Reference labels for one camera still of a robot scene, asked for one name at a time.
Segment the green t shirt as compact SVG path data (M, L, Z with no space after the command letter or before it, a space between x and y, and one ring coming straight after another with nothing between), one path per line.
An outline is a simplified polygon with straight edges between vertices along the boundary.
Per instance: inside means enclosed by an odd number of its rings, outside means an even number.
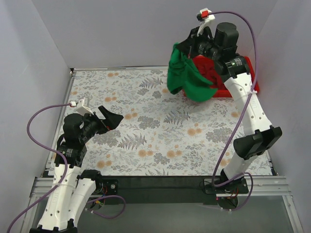
M184 91L186 97L195 102L204 102L211 99L217 92L212 88L213 83L204 78L192 59L189 59L174 43L169 60L167 74L167 88L169 92L176 95Z

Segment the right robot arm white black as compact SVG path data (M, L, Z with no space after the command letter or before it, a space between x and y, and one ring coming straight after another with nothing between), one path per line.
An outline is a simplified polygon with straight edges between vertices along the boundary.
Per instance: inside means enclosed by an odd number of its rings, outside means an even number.
M190 58L202 55L213 60L215 71L241 112L237 125L243 126L244 137L230 136L228 141L233 143L234 155L219 178L213 175L211 180L212 186L226 193L237 188L248 167L282 136L281 128L272 125L260 104L246 58L236 52L238 37L237 27L223 22L217 25L215 34L209 27L202 31L198 27L192 29L177 46Z

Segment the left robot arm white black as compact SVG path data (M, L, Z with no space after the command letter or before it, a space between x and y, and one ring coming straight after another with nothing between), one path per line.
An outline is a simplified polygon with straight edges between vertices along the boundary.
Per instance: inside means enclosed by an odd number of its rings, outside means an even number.
M123 120L122 115L99 106L104 116L100 119L87 107L64 118L63 134L54 152L54 176L45 211L32 233L76 233L82 211L90 196L103 190L98 170L81 170L87 152L86 143L97 134L114 130Z

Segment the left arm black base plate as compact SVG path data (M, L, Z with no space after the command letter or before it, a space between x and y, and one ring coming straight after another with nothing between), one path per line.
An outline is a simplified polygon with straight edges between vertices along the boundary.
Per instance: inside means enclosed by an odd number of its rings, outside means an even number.
M118 193L119 181L115 179L101 179L96 181L96 189L92 195L109 196Z

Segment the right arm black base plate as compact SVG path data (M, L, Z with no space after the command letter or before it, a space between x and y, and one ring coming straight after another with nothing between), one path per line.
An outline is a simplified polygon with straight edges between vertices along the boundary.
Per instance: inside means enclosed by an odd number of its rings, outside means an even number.
M232 194L232 193L248 194L249 193L249 189L248 189L245 178L234 180L220 187L213 186L212 179L206 178L203 180L203 184L204 184L204 192L206 194Z

